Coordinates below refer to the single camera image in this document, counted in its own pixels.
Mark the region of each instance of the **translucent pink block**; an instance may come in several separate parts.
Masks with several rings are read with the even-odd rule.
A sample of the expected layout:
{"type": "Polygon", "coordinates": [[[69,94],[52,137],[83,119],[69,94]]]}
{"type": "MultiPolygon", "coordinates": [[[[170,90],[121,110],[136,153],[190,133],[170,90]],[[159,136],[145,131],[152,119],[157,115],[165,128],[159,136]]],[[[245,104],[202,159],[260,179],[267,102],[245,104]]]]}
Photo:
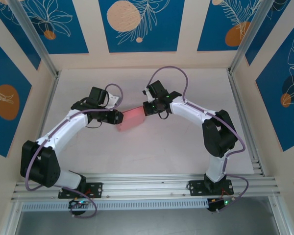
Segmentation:
{"type": "Polygon", "coordinates": [[[144,108],[142,106],[127,110],[123,113],[123,122],[116,127],[118,131],[126,131],[142,124],[145,120],[144,108]]]}

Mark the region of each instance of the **purple cable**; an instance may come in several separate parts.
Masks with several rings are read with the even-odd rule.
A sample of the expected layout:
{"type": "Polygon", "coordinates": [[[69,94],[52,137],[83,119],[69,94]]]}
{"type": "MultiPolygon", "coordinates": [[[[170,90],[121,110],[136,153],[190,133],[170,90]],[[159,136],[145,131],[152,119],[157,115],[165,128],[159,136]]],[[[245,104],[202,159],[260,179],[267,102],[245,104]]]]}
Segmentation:
{"type": "MultiPolygon", "coordinates": [[[[79,115],[79,114],[83,114],[83,113],[87,113],[87,112],[106,112],[106,111],[110,111],[110,110],[113,110],[115,108],[117,108],[121,102],[123,101],[123,91],[121,89],[121,87],[117,84],[114,84],[114,83],[110,83],[108,84],[106,87],[105,87],[105,90],[110,87],[110,86],[115,86],[117,88],[119,88],[120,90],[120,93],[121,93],[121,97],[120,97],[120,101],[118,102],[118,104],[116,106],[114,106],[113,108],[110,108],[110,109],[87,109],[87,110],[83,110],[83,111],[80,111],[80,112],[77,112],[76,114],[73,114],[72,116],[70,116],[70,119],[66,119],[65,121],[63,121],[61,124],[59,124],[59,126],[57,128],[55,128],[55,130],[53,132],[50,133],[50,135],[48,136],[48,138],[50,139],[64,124],[66,124],[68,121],[70,121],[72,118],[74,118],[75,116],[79,115]]],[[[48,139],[44,140],[42,142],[42,144],[38,147],[38,149],[36,150],[36,152],[34,153],[32,159],[30,160],[30,163],[28,165],[28,168],[27,168],[27,171],[26,171],[26,176],[25,176],[25,188],[28,190],[28,191],[35,191],[39,188],[42,187],[42,185],[39,185],[35,188],[30,188],[29,187],[29,184],[28,184],[28,181],[29,181],[29,174],[30,174],[30,170],[31,168],[33,167],[33,164],[35,162],[35,159],[37,158],[39,152],[41,151],[41,149],[44,147],[44,145],[48,142],[48,139]]]]}
{"type": "MultiPolygon", "coordinates": [[[[181,73],[183,73],[183,75],[185,76],[185,79],[186,79],[186,85],[185,85],[185,88],[184,88],[184,91],[183,91],[183,95],[182,95],[183,101],[184,101],[187,105],[189,105],[189,106],[191,106],[191,107],[193,107],[193,108],[199,110],[199,111],[202,112],[202,113],[206,113],[207,115],[209,115],[209,116],[213,117],[214,119],[218,120],[219,122],[221,122],[221,123],[222,123],[226,128],[228,128],[228,129],[229,129],[229,130],[235,135],[235,137],[240,141],[240,143],[241,143],[241,145],[242,145],[242,149],[240,149],[240,150],[236,150],[236,151],[233,151],[233,152],[229,152],[229,153],[227,153],[227,155],[225,156],[225,160],[224,160],[224,164],[223,164],[223,168],[222,168],[222,173],[224,174],[224,172],[225,172],[225,168],[226,168],[226,165],[227,165],[227,159],[228,159],[228,157],[231,156],[231,155],[233,155],[233,154],[236,154],[236,153],[242,153],[242,152],[244,152],[244,151],[246,150],[246,146],[245,146],[245,143],[244,143],[243,139],[242,139],[242,138],[236,133],[236,131],[235,131],[235,130],[234,130],[229,124],[227,124],[227,123],[226,123],[225,121],[223,121],[221,118],[215,116],[214,114],[211,114],[211,113],[209,113],[209,112],[206,112],[204,109],[202,109],[202,108],[200,108],[200,107],[198,107],[198,106],[195,106],[195,105],[193,105],[193,104],[190,104],[190,103],[188,103],[188,102],[186,101],[186,99],[185,99],[185,94],[186,94],[186,90],[187,90],[187,87],[188,87],[188,76],[187,76],[187,74],[186,74],[182,69],[180,69],[180,68],[178,68],[178,67],[176,67],[176,66],[164,66],[164,67],[161,67],[161,68],[157,69],[156,72],[154,72],[154,74],[151,76],[151,79],[149,80],[147,86],[151,83],[151,81],[153,80],[154,76],[155,76],[160,70],[163,70],[163,69],[177,69],[177,70],[179,70],[181,73]]],[[[246,188],[245,188],[244,191],[243,191],[243,192],[237,197],[237,199],[240,199],[240,198],[244,195],[244,193],[247,191],[247,189],[248,189],[248,186],[249,186],[248,180],[245,179],[245,178],[243,178],[243,177],[241,177],[241,176],[237,176],[237,175],[231,175],[231,174],[225,174],[225,175],[226,175],[226,176],[230,176],[230,177],[234,177],[234,178],[239,178],[239,179],[245,180],[245,181],[247,182],[246,188]]]]}

